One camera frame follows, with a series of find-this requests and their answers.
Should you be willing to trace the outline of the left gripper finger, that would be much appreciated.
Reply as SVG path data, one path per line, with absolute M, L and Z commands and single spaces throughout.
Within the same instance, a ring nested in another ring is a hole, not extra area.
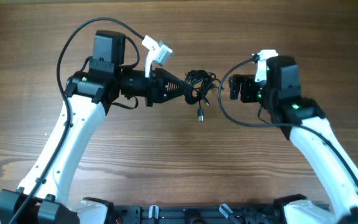
M 160 69 L 160 75 L 162 89 L 188 89 L 188 84 L 163 68 Z
M 177 88 L 175 90 L 167 90 L 163 94 L 163 102 L 170 101 L 170 100 L 177 98 L 179 96 L 184 96 L 185 102 L 191 103 L 190 89 L 187 89 L 187 88 Z

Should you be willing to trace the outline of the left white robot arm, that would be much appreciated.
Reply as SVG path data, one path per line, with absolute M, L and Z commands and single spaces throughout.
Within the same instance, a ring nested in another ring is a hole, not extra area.
M 191 91 L 163 69 L 172 54 L 164 42 L 142 37 L 148 50 L 143 70 L 124 64 L 128 36 L 99 30 L 93 53 L 63 92 L 60 117 L 39 158 L 14 191 L 0 192 L 1 223 L 120 223 L 112 202 L 86 197 L 68 206 L 74 174 L 93 133 L 120 95 L 143 97 L 147 106 Z

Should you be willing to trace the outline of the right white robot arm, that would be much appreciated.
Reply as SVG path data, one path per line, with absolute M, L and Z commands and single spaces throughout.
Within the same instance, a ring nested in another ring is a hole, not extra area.
M 254 54 L 230 69 L 230 98 L 259 103 L 270 122 L 235 124 L 250 128 L 280 128 L 284 137 L 304 155 L 323 185 L 333 206 L 328 212 L 303 195 L 274 202 L 279 223 L 358 223 L 358 168 L 347 155 L 317 102 L 301 95 L 295 59 L 278 54 Z

